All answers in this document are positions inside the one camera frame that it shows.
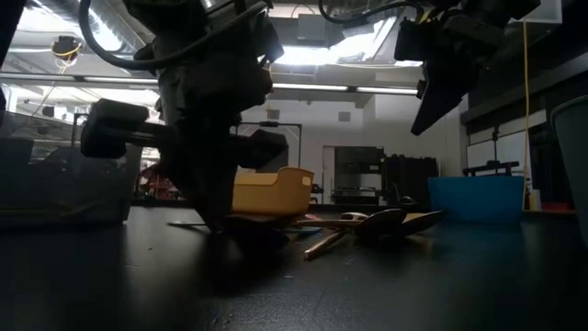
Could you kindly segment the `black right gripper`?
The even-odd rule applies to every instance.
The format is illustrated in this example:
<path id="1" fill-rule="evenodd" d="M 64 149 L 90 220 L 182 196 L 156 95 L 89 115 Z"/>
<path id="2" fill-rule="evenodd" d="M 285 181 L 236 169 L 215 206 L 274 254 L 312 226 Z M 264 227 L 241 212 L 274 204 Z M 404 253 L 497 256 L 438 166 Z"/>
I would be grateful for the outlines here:
<path id="1" fill-rule="evenodd" d="M 411 133 L 419 136 L 448 112 L 478 80 L 500 48 L 506 26 L 541 0 L 409 0 L 416 17 L 399 25 L 394 59 L 423 64 L 421 100 Z"/>

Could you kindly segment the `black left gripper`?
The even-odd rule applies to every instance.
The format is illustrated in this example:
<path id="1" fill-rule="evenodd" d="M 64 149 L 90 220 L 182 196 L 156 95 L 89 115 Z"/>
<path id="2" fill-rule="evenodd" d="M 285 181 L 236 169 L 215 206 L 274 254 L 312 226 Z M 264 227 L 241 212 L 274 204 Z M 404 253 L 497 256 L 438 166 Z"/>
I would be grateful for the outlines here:
<path id="1" fill-rule="evenodd" d="M 267 66 L 284 53 L 268 18 L 272 1 L 226 0 L 207 7 L 201 0 L 123 0 L 154 35 L 130 60 L 97 42 L 89 23 L 91 2 L 80 0 L 86 45 L 116 67 L 154 74 L 164 123 L 150 123 L 145 107 L 101 98 L 82 130 L 82 154 L 114 159 L 129 144 L 159 149 L 159 172 L 213 233 L 221 231 L 232 211 L 237 165 L 260 168 L 288 148 L 279 133 L 232 132 L 243 111 L 265 103 L 273 89 Z M 181 151 L 206 161 L 203 207 L 188 164 L 175 153 Z"/>

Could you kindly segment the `red storage racks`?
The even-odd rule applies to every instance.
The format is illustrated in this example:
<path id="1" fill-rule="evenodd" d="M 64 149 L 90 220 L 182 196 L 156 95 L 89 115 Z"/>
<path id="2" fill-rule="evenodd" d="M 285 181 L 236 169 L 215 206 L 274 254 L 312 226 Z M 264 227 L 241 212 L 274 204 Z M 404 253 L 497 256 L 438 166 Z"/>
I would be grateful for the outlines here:
<path id="1" fill-rule="evenodd" d="M 181 199 L 179 190 L 167 177 L 160 173 L 158 165 L 150 165 L 140 172 L 138 192 L 145 199 Z"/>

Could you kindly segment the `yellow plastic bin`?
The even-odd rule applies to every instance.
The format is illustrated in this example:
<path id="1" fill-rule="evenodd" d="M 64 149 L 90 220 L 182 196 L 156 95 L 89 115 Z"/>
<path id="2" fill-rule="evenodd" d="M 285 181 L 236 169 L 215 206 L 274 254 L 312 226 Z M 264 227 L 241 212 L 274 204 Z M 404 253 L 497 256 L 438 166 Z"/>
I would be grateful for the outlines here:
<path id="1" fill-rule="evenodd" d="M 296 167 L 282 167 L 276 173 L 238 172 L 232 211 L 273 216 L 303 214 L 310 204 L 313 179 L 313 172 Z"/>

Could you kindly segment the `black cabinet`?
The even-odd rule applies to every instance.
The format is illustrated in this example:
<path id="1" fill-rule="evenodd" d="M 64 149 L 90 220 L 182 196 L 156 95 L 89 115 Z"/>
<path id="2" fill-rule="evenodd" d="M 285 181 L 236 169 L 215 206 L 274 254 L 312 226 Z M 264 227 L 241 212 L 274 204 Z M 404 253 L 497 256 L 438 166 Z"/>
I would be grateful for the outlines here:
<path id="1" fill-rule="evenodd" d="M 438 176 L 437 162 L 433 157 L 393 154 L 384 159 L 382 193 L 389 205 L 405 204 L 405 197 L 417 205 L 429 205 L 428 179 Z"/>

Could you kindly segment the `dark shelving unit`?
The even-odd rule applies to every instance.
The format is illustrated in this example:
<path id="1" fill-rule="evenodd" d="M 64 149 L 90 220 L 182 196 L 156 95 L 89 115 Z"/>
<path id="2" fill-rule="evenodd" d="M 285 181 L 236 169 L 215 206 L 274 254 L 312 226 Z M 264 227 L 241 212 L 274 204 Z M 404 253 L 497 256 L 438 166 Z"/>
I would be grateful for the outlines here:
<path id="1" fill-rule="evenodd" d="M 383 149 L 380 147 L 335 147 L 334 204 L 379 205 L 383 158 Z"/>

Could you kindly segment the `dark blue plastic bin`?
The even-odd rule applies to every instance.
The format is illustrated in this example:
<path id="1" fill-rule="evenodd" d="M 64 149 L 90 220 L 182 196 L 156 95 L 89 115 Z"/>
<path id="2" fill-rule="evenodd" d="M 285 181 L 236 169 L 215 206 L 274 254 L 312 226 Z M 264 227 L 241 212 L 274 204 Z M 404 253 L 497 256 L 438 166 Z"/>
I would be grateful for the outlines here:
<path id="1" fill-rule="evenodd" d="M 523 216 L 522 177 L 431 177 L 428 189 L 446 222 L 511 225 Z"/>

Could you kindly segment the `long ceiling light bar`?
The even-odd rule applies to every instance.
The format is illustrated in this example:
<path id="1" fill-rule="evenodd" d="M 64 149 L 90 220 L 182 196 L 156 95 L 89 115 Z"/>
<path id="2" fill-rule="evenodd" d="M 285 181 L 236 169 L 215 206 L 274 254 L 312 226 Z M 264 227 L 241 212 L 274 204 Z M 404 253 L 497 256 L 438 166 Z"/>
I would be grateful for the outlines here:
<path id="1" fill-rule="evenodd" d="M 6 84 L 39 85 L 48 86 L 121 86 L 122 88 L 144 88 L 157 89 L 156 79 L 150 78 L 124 78 L 115 76 L 90 76 L 90 75 L 69 75 L 69 74 L 26 74 L 0 72 L 0 81 Z M 276 90 L 308 90 L 318 92 L 337 93 L 358 93 L 374 95 L 399 95 L 415 96 L 416 89 L 402 87 L 379 87 L 379 86 L 334 86 L 317 84 L 291 84 L 274 83 Z"/>

